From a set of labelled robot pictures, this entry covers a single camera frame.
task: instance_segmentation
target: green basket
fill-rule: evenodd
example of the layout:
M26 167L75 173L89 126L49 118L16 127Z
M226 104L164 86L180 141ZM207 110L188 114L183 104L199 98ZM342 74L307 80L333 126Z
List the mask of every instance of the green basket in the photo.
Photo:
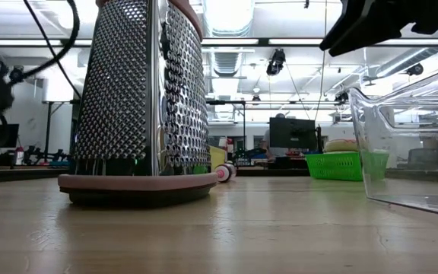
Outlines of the green basket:
M359 153L305 155L312 178L362 181Z
M366 153L366 170L371 180L385 178L388 154ZM320 155L305 155L312 178L326 180L362 181L363 170L359 153L333 153Z

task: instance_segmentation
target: ceiling duct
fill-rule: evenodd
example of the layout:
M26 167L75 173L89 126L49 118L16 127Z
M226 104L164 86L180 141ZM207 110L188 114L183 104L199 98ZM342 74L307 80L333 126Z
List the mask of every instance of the ceiling duct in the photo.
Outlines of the ceiling duct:
M404 54L394 58L393 60L381 65L376 70L377 78L385 78L396 73L405 71L410 67L424 61L425 59L434 56L438 53L437 48L410 49Z
M202 6L207 37L250 35L255 0L202 0ZM242 61L242 53L211 54L212 68L218 76L234 76Z

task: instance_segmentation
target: wall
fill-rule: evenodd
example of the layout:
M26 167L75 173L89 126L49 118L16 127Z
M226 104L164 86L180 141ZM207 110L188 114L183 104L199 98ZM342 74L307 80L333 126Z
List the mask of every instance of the wall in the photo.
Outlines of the wall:
M26 82L13 87L13 107L5 113L8 123L17 123L23 147L45 148L48 105L42 104L43 89ZM68 151L71 130L71 106L63 105L52 115L49 152L62 148Z
M334 139L355 139L352 124L320 123L322 135ZM254 136L264 135L269 128L268 124L246 124L246 149L253 149ZM233 126L209 126L210 136L243 136L243 124Z

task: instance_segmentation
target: monitor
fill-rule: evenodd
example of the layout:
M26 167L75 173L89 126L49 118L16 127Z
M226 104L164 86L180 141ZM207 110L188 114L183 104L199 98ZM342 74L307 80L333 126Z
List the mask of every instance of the monitor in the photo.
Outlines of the monitor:
M20 129L20 125L18 124L8 124L9 136L6 143L2 146L2 148L16 148L18 141L18 130ZM0 125L0 140L5 137L5 128L3 125Z
M291 118L270 118L272 148L317 150L316 121Z

